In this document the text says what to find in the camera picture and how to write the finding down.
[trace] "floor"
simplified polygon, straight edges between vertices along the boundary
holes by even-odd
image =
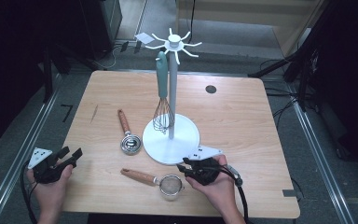
[[[164,38],[174,23],[173,0],[124,0],[125,4],[135,2],[138,6],[137,13],[127,15],[123,11],[122,28],[130,27],[131,31],[120,30],[118,44],[130,41],[134,42],[133,34],[155,34]],[[139,22],[130,25],[126,22]],[[186,33],[188,21],[181,21],[180,34]],[[200,55],[198,65],[181,55],[186,65],[181,69],[186,72],[218,73],[220,76],[245,76],[249,73],[246,69],[258,69],[268,66],[270,63],[282,59],[278,43],[270,27],[251,24],[235,24],[224,22],[205,23],[194,21],[194,43],[202,42],[199,47],[192,48],[192,53]],[[150,46],[159,45],[159,41],[150,43]],[[138,65],[144,58],[152,58],[153,54],[147,52],[134,54],[129,52],[113,52],[114,54],[98,61],[105,65],[113,64],[109,70],[126,69],[153,69],[145,65]],[[296,82],[285,83],[282,81],[284,67],[262,77],[266,88],[275,88],[281,91],[296,92]],[[49,105],[42,105],[43,90],[39,91],[30,103],[23,109],[13,121],[10,128],[0,140],[0,223],[24,223],[28,221],[18,186],[9,187],[7,181],[17,176],[17,170],[12,166],[12,161],[19,161],[19,157],[26,155],[23,148],[34,145],[46,148],[60,148],[70,127],[73,115],[71,113],[66,122],[62,122],[67,113],[67,108],[62,105],[76,105],[82,96],[82,91],[87,85],[90,71],[82,66],[74,66],[69,75],[60,75],[56,78],[57,95]],[[289,96],[268,97],[271,112],[278,112],[291,102]],[[307,112],[302,112],[297,104],[284,110],[280,119],[276,118],[278,134],[282,142],[283,152],[287,161],[289,172],[293,178],[293,184],[297,190],[298,203],[301,210],[296,223],[358,223],[358,161],[343,161],[337,157],[335,145],[331,136],[326,131],[319,115],[312,110],[314,105],[309,102]],[[34,126],[34,121],[40,120],[41,126]],[[38,133],[38,137],[29,133]],[[260,223],[292,223],[286,219],[251,219],[254,224]],[[64,213],[61,223],[87,223],[87,214]]]

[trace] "hand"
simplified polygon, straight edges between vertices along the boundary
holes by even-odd
[[[227,165],[225,155],[213,157],[220,165]],[[207,186],[202,186],[197,180],[186,177],[186,181],[208,198],[212,206],[222,215],[227,224],[245,223],[242,214],[235,203],[234,179],[220,173],[215,181]]]
[[[62,171],[61,178],[54,183],[38,184],[34,189],[34,195],[39,202],[40,217],[38,223],[57,223],[66,193],[66,184],[72,174],[73,166],[67,165]],[[28,170],[28,180],[34,183],[34,171]]]

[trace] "finger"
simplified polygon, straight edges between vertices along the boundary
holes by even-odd
[[[220,165],[227,165],[227,160],[225,155],[218,155],[213,157]]]
[[[63,177],[65,180],[68,180],[69,177],[71,177],[73,169],[74,166],[72,164],[67,165],[62,171],[61,177]]]
[[[34,183],[34,170],[33,169],[27,170],[27,177],[28,177],[28,181],[30,183]]]

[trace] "cable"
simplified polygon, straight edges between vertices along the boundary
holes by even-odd
[[[22,169],[20,172],[21,191],[22,191],[22,197],[24,198],[24,201],[25,201],[25,205],[27,206],[27,209],[28,209],[28,216],[30,217],[32,223],[36,224],[37,220],[36,220],[36,217],[34,216],[34,212],[32,211],[32,207],[31,207],[31,194],[34,191],[34,188],[36,188],[37,183],[34,185],[33,189],[29,192],[29,194],[26,192],[26,188],[25,188],[25,184],[24,184],[24,173],[25,173],[27,164],[29,162],[30,161],[26,161],[22,165]]]
[[[193,10],[191,12],[191,23],[190,23],[190,38],[187,41],[187,44],[191,42],[191,39],[193,38],[193,20],[194,20],[194,9],[196,7],[196,0],[193,0]]]
[[[302,197],[304,198],[304,192],[302,191],[302,188],[300,187],[300,185],[297,183],[297,181],[295,181],[294,178],[290,177],[290,179],[292,179],[292,181],[297,185],[298,190],[300,191]]]
[[[277,124],[276,124],[277,130],[278,130],[278,128],[279,128],[279,122],[280,122],[280,120],[281,120],[281,116],[282,116],[284,110],[286,110],[287,108],[291,107],[295,102],[297,102],[297,98],[291,99],[290,102],[287,103],[287,105],[286,105],[284,108],[282,108],[282,109],[280,109],[280,110],[277,110],[277,111],[273,114],[273,117],[274,117],[274,118],[279,115],[278,120],[277,120]]]
[[[111,65],[103,65],[103,64],[98,63],[97,61],[94,61],[94,62],[96,64],[100,65],[102,68],[105,68],[105,69],[108,69],[108,68],[111,68],[111,67],[115,66],[115,64],[116,64],[115,49],[119,49],[119,48],[120,48],[120,46],[117,46],[117,47],[114,47],[112,49],[112,56],[113,56],[113,60],[114,60],[113,64],[111,64]]]

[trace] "black cable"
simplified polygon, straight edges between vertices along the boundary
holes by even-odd
[[[292,100],[290,100],[289,103],[287,103],[287,105],[286,105],[284,108],[282,108],[282,109],[276,111],[276,112],[273,114],[273,117],[274,117],[274,118],[279,115],[278,120],[277,120],[277,124],[276,124],[277,130],[278,130],[278,128],[279,128],[279,122],[280,122],[280,120],[281,120],[281,116],[282,116],[284,110],[286,110],[287,108],[291,107],[295,102],[297,102],[297,98],[293,98]]]
[[[219,171],[230,176],[231,178],[234,179],[235,182],[237,182],[237,178],[235,178],[235,175],[231,173],[231,171],[228,170],[228,168],[224,165],[220,166],[223,169],[220,169]],[[245,219],[246,224],[253,224],[250,220],[249,220],[249,212],[248,212],[248,203],[246,202],[246,198],[245,198],[245,193],[243,192],[243,189],[241,186],[237,186],[238,192],[240,193],[241,196],[241,201],[242,201],[242,207],[243,207],[243,219]]]
[[[193,0],[193,10],[191,12],[191,23],[190,23],[190,38],[187,41],[187,44],[191,42],[191,39],[193,38],[193,20],[194,20],[194,9],[196,7],[196,0]]]
[[[25,205],[27,206],[28,209],[28,216],[31,219],[31,222],[33,224],[37,223],[36,217],[34,216],[34,212],[32,211],[32,207],[31,207],[31,193],[34,190],[34,188],[36,187],[36,185],[33,187],[32,191],[29,193],[29,195],[26,192],[26,188],[25,188],[25,184],[24,184],[24,173],[25,173],[25,169],[27,167],[27,164],[30,161],[26,161],[23,165],[22,165],[22,169],[20,172],[20,182],[21,182],[21,191],[22,191],[22,197],[24,198],[25,201]]]
[[[302,188],[300,187],[300,185],[298,184],[297,181],[295,181],[292,177],[290,177],[290,179],[292,179],[292,181],[296,184],[296,186],[298,187],[298,190],[300,191],[302,197],[304,198],[304,192],[302,191]]]

